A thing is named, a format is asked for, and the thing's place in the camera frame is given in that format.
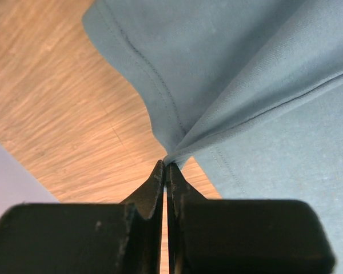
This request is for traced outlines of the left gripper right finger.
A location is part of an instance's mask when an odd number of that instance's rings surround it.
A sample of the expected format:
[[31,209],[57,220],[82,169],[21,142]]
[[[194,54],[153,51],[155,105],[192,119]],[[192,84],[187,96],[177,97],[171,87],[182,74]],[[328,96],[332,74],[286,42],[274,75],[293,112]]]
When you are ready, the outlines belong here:
[[166,167],[170,273],[332,273],[336,258],[300,200],[208,199]]

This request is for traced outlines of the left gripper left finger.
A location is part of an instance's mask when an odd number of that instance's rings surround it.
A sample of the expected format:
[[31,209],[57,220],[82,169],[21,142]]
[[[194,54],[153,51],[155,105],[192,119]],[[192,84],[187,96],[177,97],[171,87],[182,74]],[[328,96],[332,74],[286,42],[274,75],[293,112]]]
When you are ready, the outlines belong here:
[[0,218],[0,273],[159,273],[165,167],[120,203],[31,203]]

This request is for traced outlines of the grey-blue t shirt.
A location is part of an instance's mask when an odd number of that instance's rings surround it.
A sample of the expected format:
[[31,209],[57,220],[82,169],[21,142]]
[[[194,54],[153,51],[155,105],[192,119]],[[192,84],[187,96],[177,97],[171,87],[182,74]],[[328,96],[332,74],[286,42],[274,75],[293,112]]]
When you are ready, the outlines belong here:
[[194,158],[223,198],[308,202],[343,273],[343,1],[95,1],[82,22],[165,163]]

